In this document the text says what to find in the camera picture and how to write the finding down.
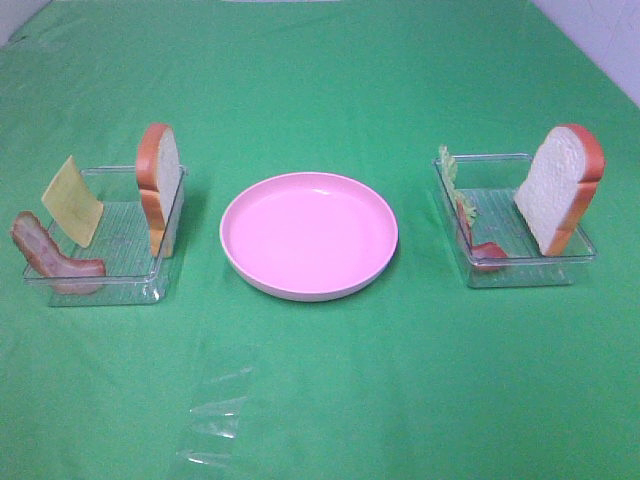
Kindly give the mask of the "ham strip from tray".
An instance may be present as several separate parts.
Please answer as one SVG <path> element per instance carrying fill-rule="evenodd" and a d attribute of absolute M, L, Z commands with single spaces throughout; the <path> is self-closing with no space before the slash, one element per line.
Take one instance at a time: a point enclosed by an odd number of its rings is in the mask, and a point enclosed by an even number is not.
<path fill-rule="evenodd" d="M 469 260 L 467 253 L 470 254 L 472 259 L 489 260 L 490 262 L 506 259 L 506 252 L 497 243 L 485 242 L 476 244 L 474 242 L 471 224 L 467 218 L 463 202 L 457 200 L 455 205 L 457 217 L 456 244 L 465 256 L 465 259 Z"/>

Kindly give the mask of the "bacon strip from tray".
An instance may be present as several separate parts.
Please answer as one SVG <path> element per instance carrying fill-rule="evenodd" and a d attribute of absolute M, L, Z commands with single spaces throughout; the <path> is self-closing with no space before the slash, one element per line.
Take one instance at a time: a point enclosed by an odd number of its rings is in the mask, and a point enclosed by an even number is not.
<path fill-rule="evenodd" d="M 20 212 L 10 235 L 28 264 L 40 275 L 53 278 L 104 277 L 102 259 L 77 259 L 63 254 L 57 243 L 31 211 Z"/>

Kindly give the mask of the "bread slice from tray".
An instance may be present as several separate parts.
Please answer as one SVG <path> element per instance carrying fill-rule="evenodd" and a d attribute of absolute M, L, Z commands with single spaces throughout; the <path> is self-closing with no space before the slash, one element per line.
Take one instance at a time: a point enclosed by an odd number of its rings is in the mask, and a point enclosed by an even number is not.
<path fill-rule="evenodd" d="M 514 195 L 542 255 L 564 252 L 605 167 L 603 149 L 586 127 L 570 123 L 550 130 Z"/>

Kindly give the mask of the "pink round plate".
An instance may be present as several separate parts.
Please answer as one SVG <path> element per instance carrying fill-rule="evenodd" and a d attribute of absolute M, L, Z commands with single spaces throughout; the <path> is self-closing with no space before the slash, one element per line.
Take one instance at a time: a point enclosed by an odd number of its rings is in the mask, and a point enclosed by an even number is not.
<path fill-rule="evenodd" d="M 398 244 L 395 214 L 352 178 L 295 172 L 240 193 L 219 225 L 224 253 L 250 285 L 293 301 L 345 297 L 372 283 Z"/>

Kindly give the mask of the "green tablecloth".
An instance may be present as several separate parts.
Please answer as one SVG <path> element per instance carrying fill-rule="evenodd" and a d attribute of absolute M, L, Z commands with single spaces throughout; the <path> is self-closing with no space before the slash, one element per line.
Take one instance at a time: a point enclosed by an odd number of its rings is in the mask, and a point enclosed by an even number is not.
<path fill-rule="evenodd" d="M 202 358 L 259 357 L 222 479 L 635 479 L 639 111 L 529 1 L 56 1 L 1 52 L 1 226 L 72 155 L 130 164 L 173 126 L 181 269 L 147 306 L 51 308 L 1 238 L 1 475 L 170 479 Z M 532 152 L 587 126 L 607 168 L 569 287 L 468 288 L 435 200 L 440 145 Z M 389 268 L 330 303 L 247 285 L 226 205 L 290 171 L 380 192 Z"/>

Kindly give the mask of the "right clear plastic tray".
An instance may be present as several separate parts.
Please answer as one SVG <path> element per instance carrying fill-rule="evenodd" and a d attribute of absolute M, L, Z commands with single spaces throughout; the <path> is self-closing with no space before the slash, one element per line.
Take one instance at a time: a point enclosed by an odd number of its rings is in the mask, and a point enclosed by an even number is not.
<path fill-rule="evenodd" d="M 586 276 L 597 251 L 578 227 L 559 256 L 544 256 L 521 216 L 513 196 L 526 178 L 532 156 L 526 153 L 462 154 L 455 157 L 454 187 L 476 209 L 471 229 L 476 244 L 497 243 L 507 254 L 497 262 L 465 259 L 456 244 L 455 201 L 445 186 L 445 167 L 432 161 L 436 204 L 463 282 L 471 288 L 538 287 L 571 285 Z"/>

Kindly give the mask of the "clear plastic tray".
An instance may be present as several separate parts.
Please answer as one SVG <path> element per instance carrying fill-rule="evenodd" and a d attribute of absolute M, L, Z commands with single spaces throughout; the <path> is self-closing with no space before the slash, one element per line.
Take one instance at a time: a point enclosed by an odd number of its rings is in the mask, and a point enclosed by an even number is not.
<path fill-rule="evenodd" d="M 476 209 L 471 229 L 476 244 L 497 243 L 507 254 L 497 262 L 465 259 L 456 244 L 455 201 L 445 186 L 445 167 L 432 161 L 436 204 L 463 282 L 471 288 L 538 287 L 571 285 L 586 276 L 597 251 L 578 227 L 559 256 L 544 256 L 521 216 L 513 196 L 526 178 L 532 156 L 526 153 L 462 154 L 455 157 L 454 187 Z"/>
<path fill-rule="evenodd" d="M 103 203 L 103 214 L 86 248 L 74 243 L 56 221 L 44 222 L 60 251 L 74 259 L 100 258 L 106 275 L 98 278 L 45 277 L 31 266 L 24 282 L 38 288 L 49 306 L 141 305 L 160 301 L 181 268 L 179 223 L 188 170 L 179 167 L 180 182 L 161 237 L 161 253 L 151 254 L 150 230 L 141 204 L 135 168 L 104 166 L 80 171 L 90 191 Z"/>

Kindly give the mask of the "bread slice in left tray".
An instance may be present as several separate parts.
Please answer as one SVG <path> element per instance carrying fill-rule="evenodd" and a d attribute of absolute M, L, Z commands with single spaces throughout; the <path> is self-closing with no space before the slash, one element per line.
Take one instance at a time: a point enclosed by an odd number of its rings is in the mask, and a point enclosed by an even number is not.
<path fill-rule="evenodd" d="M 138 145 L 135 170 L 150 251 L 157 257 L 181 177 L 179 151 L 168 124 L 152 123 L 147 128 Z"/>

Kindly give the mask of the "left clear plastic tray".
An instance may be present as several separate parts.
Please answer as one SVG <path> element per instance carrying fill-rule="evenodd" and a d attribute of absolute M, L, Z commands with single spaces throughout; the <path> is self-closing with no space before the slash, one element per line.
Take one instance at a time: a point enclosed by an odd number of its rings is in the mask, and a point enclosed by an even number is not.
<path fill-rule="evenodd" d="M 45 277 L 31 266 L 24 282 L 38 288 L 49 306 L 141 305 L 160 301 L 181 268 L 179 223 L 188 170 L 179 167 L 180 182 L 161 237 L 161 253 L 151 254 L 150 230 L 141 204 L 135 168 L 104 166 L 80 171 L 90 191 L 103 203 L 103 214 L 86 248 L 74 243 L 56 221 L 44 222 L 60 251 L 74 259 L 100 258 L 106 275 L 98 278 Z"/>

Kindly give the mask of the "clear plastic bag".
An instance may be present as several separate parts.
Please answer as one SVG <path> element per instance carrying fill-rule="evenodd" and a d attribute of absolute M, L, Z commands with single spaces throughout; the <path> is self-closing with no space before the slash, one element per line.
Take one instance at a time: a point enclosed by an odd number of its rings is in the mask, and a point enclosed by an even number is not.
<path fill-rule="evenodd" d="M 176 446 L 171 479 L 222 479 L 230 469 L 258 357 L 259 347 L 251 343 L 206 351 Z"/>

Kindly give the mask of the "yellow cheese slice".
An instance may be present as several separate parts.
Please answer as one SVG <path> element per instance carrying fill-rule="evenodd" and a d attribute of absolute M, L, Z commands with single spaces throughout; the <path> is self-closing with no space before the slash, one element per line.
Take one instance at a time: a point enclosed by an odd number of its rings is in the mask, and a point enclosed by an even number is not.
<path fill-rule="evenodd" d="M 41 202 L 63 230 L 82 248 L 90 246 L 104 212 L 70 155 L 51 179 Z"/>

